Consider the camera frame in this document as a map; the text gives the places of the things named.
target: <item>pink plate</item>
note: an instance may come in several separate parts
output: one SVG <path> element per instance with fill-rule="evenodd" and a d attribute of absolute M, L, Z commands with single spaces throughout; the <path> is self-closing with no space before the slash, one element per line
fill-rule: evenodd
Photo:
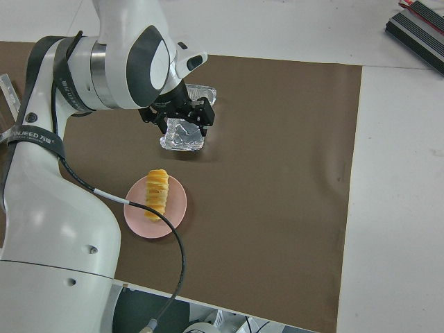
<path fill-rule="evenodd" d="M 168 178 L 169 190 L 168 198 L 166 200 L 165 217 L 174 225 L 178 227 L 187 210 L 187 195 L 182 185 L 174 178 Z M 146 176 L 139 179 L 126 195 L 126 199 L 135 203 L 145 203 L 146 197 Z M 125 220 L 132 231 L 139 236 L 145 238 L 159 238 L 166 236 L 171 232 L 167 224 L 162 221 L 153 222 L 145 215 L 145 210 L 125 205 L 123 207 L 123 214 Z"/>

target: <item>silver band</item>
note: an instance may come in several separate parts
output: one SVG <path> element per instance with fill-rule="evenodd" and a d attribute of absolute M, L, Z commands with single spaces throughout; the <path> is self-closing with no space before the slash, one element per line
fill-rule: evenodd
<path fill-rule="evenodd" d="M 116 101 L 112 98 L 110 87 L 105 75 L 105 55 L 106 45 L 96 42 L 91 52 L 91 78 L 96 90 L 97 96 L 100 98 L 104 106 L 110 109 L 120 108 Z"/>

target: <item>brown mat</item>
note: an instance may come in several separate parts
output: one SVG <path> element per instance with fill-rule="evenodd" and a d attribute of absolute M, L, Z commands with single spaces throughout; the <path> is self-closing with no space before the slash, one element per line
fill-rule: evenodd
<path fill-rule="evenodd" d="M 21 95 L 31 45 L 0 43 L 0 74 Z M 70 120 L 67 159 L 118 196 L 150 169 L 184 185 L 181 296 L 335 332 L 360 78 L 356 66 L 211 56 L 187 79 L 218 93 L 202 151 L 165 151 L 137 111 L 113 110 Z M 138 237 L 107 204 L 122 233 L 116 278 L 172 292 L 174 238 Z"/>

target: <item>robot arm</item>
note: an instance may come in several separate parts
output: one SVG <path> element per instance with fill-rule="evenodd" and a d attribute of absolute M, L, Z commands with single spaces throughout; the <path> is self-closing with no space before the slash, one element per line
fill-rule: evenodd
<path fill-rule="evenodd" d="M 171 40 L 157 1 L 93 3 L 101 21 L 98 37 L 45 38 L 28 61 L 3 180 L 5 332 L 100 331 L 120 230 L 106 205 L 60 175 L 63 152 L 54 147 L 61 145 L 68 118 L 137 108 L 151 112 L 150 121 L 161 128 L 163 118 L 181 117 L 203 134 L 214 120 L 208 102 L 191 102 L 182 81 L 206 61 L 206 53 Z"/>

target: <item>bread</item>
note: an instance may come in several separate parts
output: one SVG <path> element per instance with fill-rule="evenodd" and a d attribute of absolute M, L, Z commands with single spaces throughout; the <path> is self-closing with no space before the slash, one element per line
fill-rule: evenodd
<path fill-rule="evenodd" d="M 163 169 L 151 170 L 146 177 L 146 205 L 160 214 L 165 214 L 167 206 L 168 177 Z M 152 221 L 160 220 L 160 217 L 149 211 L 145 211 L 145 216 Z"/>

